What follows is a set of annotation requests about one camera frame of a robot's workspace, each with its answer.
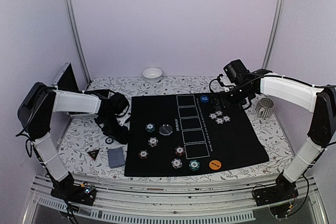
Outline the white chip cluster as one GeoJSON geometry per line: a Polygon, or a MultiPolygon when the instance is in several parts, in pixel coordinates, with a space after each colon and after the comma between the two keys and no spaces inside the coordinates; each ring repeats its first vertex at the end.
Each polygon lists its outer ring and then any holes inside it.
{"type": "Polygon", "coordinates": [[[215,113],[216,113],[217,116],[222,116],[223,115],[222,111],[216,111],[215,113]]]}
{"type": "Polygon", "coordinates": [[[229,116],[224,116],[224,117],[223,117],[223,120],[224,120],[225,122],[229,122],[229,121],[230,121],[230,117],[229,117],[229,116]]]}
{"type": "Polygon", "coordinates": [[[224,123],[224,120],[222,118],[217,118],[215,121],[216,121],[217,124],[223,124],[224,123]]]}

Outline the green poker chip stack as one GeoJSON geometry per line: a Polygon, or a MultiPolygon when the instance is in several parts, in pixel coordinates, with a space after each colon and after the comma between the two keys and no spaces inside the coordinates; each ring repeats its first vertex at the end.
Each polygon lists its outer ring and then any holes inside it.
{"type": "Polygon", "coordinates": [[[105,139],[105,143],[106,144],[112,144],[113,142],[114,142],[114,139],[112,139],[110,137],[108,137],[108,138],[105,139]]]}

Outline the blue small blind button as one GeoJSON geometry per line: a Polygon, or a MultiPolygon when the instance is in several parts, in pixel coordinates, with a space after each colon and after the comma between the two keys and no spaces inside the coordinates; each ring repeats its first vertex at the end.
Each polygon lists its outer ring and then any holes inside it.
{"type": "Polygon", "coordinates": [[[202,103],[208,103],[209,102],[209,96],[207,96],[207,95],[201,95],[199,99],[202,103]]]}

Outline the red chip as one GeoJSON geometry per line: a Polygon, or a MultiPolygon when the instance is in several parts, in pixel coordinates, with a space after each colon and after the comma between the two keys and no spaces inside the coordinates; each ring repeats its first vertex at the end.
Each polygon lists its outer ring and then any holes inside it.
{"type": "Polygon", "coordinates": [[[140,159],[146,159],[149,156],[149,152],[147,150],[141,150],[139,152],[139,158],[140,159]]]}
{"type": "Polygon", "coordinates": [[[175,148],[175,154],[176,154],[177,156],[183,156],[184,153],[185,153],[185,150],[184,150],[183,147],[178,146],[178,147],[175,148]]]}

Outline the clear dealer button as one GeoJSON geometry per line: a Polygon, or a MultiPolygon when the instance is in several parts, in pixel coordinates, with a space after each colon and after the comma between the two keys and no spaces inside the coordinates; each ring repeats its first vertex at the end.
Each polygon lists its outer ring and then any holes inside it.
{"type": "Polygon", "coordinates": [[[173,133],[173,127],[169,124],[162,124],[159,128],[159,133],[163,136],[169,136],[173,133]]]}

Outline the orange big blind button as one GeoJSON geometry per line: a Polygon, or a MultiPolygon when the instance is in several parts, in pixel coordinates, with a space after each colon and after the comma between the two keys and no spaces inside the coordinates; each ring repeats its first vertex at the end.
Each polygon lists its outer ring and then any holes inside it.
{"type": "Polygon", "coordinates": [[[209,168],[211,170],[219,170],[222,167],[222,164],[219,160],[212,160],[209,162],[209,168]]]}

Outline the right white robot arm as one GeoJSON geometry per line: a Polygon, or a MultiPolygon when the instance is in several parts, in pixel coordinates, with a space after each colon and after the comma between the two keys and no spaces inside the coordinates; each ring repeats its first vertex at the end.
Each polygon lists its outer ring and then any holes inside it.
{"type": "Polygon", "coordinates": [[[241,60],[234,60],[210,81],[212,94],[221,95],[229,105],[243,105],[256,95],[275,98],[296,106],[305,113],[306,139],[301,141],[293,160],[278,176],[271,190],[276,201],[291,194],[292,186],[335,144],[335,86],[310,84],[269,69],[248,70],[241,60]]]}

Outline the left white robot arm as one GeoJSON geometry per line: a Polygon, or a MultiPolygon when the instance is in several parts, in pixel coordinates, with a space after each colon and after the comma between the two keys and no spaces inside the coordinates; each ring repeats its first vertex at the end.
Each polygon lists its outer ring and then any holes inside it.
{"type": "Polygon", "coordinates": [[[70,173],[55,146],[51,132],[54,115],[61,112],[93,115],[104,135],[126,144],[129,130],[120,124],[119,118],[129,108],[129,100],[119,92],[106,96],[97,90],[62,90],[36,82],[18,108],[17,117],[22,129],[17,136],[25,136],[32,143],[40,163],[49,176],[59,183],[58,192],[67,200],[73,200],[78,195],[78,188],[68,181],[70,173]]]}

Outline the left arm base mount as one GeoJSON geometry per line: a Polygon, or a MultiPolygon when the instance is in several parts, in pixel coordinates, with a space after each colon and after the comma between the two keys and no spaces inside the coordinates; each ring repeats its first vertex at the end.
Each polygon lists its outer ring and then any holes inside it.
{"type": "Polygon", "coordinates": [[[93,206],[97,190],[95,186],[80,186],[70,183],[69,185],[58,184],[51,190],[51,196],[62,199],[64,202],[75,202],[82,205],[93,206]]]}

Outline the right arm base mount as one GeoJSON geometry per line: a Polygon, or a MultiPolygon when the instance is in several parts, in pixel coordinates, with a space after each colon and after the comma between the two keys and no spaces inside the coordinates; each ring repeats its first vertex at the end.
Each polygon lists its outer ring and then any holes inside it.
{"type": "Polygon", "coordinates": [[[276,182],[274,186],[258,185],[251,192],[257,206],[264,206],[297,198],[296,183],[276,182]]]}

